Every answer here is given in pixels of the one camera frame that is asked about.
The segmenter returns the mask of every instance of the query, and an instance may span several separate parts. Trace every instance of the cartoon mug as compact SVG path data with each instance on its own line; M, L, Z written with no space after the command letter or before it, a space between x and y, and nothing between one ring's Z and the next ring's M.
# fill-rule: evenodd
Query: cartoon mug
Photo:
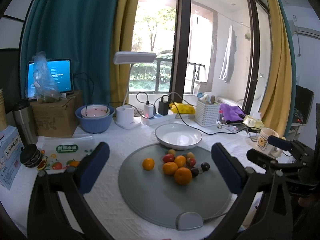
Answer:
M257 143L255 145L255 149L259 152L264 153L265 155L271 154L273 157L278 158L282 154L282 150L277 149L276 147L268 143L268 137L271 135L279 137L276 131L267 127L262 128Z

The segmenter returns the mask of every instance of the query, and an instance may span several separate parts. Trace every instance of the green label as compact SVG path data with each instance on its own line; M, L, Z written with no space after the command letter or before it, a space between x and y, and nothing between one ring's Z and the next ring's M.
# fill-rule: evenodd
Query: green label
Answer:
M73 145L59 145L56 147L58 153L74 153L79 149L76 144Z

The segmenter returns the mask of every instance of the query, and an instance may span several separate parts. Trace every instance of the thermos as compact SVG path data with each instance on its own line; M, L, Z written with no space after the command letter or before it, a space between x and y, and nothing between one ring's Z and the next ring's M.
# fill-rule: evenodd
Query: thermos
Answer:
M36 135L35 118L28 98L16 103L12 112L23 145L36 144L38 136Z

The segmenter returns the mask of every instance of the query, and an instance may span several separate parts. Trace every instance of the cardboard box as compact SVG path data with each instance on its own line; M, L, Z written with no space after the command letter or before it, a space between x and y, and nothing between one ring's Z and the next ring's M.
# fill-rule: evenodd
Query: cardboard box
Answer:
M79 125L75 111L83 106L82 91L74 91L55 103L33 101L31 106L39 136L69 138Z
M8 126L0 140L0 184L10 190L20 166L23 143L16 127Z

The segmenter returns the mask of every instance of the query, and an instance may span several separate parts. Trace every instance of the white plate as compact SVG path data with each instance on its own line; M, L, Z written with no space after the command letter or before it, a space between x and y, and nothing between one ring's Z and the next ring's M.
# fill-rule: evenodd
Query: white plate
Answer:
M198 130L180 123L160 125L155 134L161 144L175 150L191 149L202 140Z
M102 118L110 113L110 109L104 105L89 105L87 106L87 114L85 107L81 110L81 115L84 118Z

